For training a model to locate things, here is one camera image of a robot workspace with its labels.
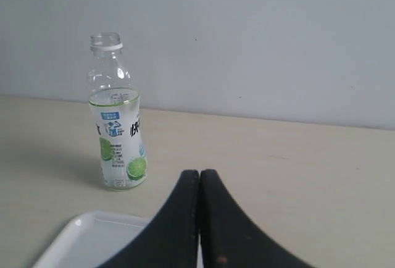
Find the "table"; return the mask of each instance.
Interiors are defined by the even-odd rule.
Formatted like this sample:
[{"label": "table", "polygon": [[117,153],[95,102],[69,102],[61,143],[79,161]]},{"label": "table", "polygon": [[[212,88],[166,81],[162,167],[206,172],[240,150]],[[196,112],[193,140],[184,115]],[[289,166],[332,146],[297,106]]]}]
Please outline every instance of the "table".
[{"label": "table", "polygon": [[152,217],[183,169],[205,168],[315,267],[395,267],[395,132],[143,109],[149,176],[119,193],[102,184],[87,104],[0,96],[0,109],[2,267],[30,267],[81,213]]}]

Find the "bottle neck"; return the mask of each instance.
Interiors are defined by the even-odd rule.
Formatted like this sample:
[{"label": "bottle neck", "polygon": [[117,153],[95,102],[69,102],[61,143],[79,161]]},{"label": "bottle neck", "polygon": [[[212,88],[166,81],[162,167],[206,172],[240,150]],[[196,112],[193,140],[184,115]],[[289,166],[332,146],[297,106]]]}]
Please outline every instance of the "bottle neck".
[{"label": "bottle neck", "polygon": [[114,50],[114,51],[93,51],[93,55],[97,58],[101,59],[116,59],[117,56],[122,54],[122,49]]}]

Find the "bottle opening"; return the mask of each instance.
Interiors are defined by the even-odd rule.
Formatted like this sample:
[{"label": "bottle opening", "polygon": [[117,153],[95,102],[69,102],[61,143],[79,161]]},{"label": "bottle opening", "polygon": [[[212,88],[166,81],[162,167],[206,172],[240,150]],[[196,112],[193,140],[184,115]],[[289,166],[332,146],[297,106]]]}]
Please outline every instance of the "bottle opening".
[{"label": "bottle opening", "polygon": [[122,49],[123,44],[116,32],[103,32],[91,35],[92,51],[115,51]]}]

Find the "white tray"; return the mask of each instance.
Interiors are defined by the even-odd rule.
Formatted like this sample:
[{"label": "white tray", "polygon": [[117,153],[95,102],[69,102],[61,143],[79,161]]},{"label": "white tray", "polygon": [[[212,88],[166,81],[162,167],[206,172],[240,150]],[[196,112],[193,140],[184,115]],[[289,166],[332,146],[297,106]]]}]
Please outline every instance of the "white tray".
[{"label": "white tray", "polygon": [[[115,255],[147,226],[149,219],[87,212],[72,219],[33,268],[94,268]],[[197,268],[203,267],[198,256]]]}]

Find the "black curved object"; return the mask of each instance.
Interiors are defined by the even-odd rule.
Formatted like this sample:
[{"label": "black curved object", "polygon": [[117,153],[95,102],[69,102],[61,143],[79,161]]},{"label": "black curved object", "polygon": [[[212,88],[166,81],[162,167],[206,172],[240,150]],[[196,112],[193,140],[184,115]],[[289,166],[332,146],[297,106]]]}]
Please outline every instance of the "black curved object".
[{"label": "black curved object", "polygon": [[312,268],[247,217],[215,170],[201,172],[198,213],[205,268]]},{"label": "black curved object", "polygon": [[185,170],[151,223],[98,268],[196,268],[199,172]]}]

